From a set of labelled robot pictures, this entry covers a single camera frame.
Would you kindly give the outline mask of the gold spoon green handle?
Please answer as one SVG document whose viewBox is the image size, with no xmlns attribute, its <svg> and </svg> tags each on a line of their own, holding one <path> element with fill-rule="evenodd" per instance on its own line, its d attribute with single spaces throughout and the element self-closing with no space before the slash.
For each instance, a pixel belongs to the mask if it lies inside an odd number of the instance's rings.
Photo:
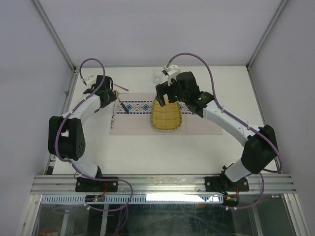
<svg viewBox="0 0 315 236">
<path fill-rule="evenodd" d="M 125 104 L 122 102 L 122 100 L 119 98 L 119 92 L 117 90 L 114 91 L 114 94 L 116 96 L 116 98 L 118 99 L 120 105 L 122 106 L 122 108 L 124 109 L 124 111 L 129 114 L 129 110 L 128 108 L 125 106 Z"/>
</svg>

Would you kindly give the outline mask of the yellow woven pattern plate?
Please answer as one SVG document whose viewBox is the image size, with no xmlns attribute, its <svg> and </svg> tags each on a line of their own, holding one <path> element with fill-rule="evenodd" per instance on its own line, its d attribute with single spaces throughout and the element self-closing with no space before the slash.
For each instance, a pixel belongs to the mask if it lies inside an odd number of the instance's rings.
<svg viewBox="0 0 315 236">
<path fill-rule="evenodd" d="M 154 100 L 150 116 L 151 125 L 159 131 L 177 130 L 182 125 L 182 111 L 178 102 L 169 103 L 165 100 L 165 106 L 160 106 L 157 100 Z"/>
</svg>

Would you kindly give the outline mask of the patterned white placemat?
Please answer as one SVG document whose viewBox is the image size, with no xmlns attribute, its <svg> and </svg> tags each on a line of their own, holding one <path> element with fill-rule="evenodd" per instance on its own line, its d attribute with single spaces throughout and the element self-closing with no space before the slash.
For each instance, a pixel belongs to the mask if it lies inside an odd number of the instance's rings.
<svg viewBox="0 0 315 236">
<path fill-rule="evenodd" d="M 119 98 L 129 110 L 127 114 L 119 101 L 115 102 L 111 118 L 111 135 L 221 135 L 222 128 L 190 112 L 184 103 L 182 125 L 173 131 L 159 131 L 152 127 L 150 116 L 155 100 L 153 93 L 122 93 Z"/>
</svg>

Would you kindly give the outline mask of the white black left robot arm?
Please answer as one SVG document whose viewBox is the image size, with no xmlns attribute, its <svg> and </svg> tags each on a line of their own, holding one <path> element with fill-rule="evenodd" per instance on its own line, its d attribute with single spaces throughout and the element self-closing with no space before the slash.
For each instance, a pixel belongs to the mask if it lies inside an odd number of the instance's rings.
<svg viewBox="0 0 315 236">
<path fill-rule="evenodd" d="M 86 185 L 97 191 L 103 186 L 100 167 L 87 157 L 83 124 L 100 109 L 116 100 L 113 80 L 98 75 L 91 88 L 84 91 L 81 101 L 70 111 L 49 119 L 48 150 L 61 162 L 69 163 L 86 178 Z"/>
</svg>

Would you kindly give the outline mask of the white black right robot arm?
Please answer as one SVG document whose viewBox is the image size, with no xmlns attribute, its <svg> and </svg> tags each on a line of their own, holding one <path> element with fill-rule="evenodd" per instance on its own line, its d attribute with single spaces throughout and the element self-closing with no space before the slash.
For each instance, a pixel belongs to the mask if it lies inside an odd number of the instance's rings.
<svg viewBox="0 0 315 236">
<path fill-rule="evenodd" d="M 195 115 L 214 122 L 232 135 L 244 148 L 241 158 L 225 167 L 210 186 L 221 193 L 232 190 L 238 181 L 251 174 L 259 174 L 277 156 L 277 143 L 274 129 L 265 125 L 259 127 L 241 119 L 221 106 L 214 94 L 201 91 L 192 72 L 163 70 L 167 81 L 156 85 L 156 100 L 165 106 L 164 97 L 169 103 L 182 102 Z"/>
</svg>

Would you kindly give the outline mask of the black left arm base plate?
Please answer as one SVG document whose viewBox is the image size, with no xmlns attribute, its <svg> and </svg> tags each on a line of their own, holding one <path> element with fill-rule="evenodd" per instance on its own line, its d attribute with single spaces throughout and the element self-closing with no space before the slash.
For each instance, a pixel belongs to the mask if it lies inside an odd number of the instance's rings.
<svg viewBox="0 0 315 236">
<path fill-rule="evenodd" d="M 109 177 L 110 180 L 99 181 L 89 178 L 78 177 L 75 186 L 75 192 L 91 192 L 91 193 L 115 193 L 118 191 L 118 181 L 115 177 Z"/>
</svg>

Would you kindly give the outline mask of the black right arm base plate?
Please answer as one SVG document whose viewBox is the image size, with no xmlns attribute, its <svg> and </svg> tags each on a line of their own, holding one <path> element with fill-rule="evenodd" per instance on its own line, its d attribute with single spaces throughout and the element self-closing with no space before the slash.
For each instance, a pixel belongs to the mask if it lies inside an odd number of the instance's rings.
<svg viewBox="0 0 315 236">
<path fill-rule="evenodd" d="M 230 181 L 226 176 L 204 177 L 206 192 L 219 192 L 227 195 L 228 192 L 248 192 L 249 184 L 245 177 L 237 182 Z"/>
</svg>

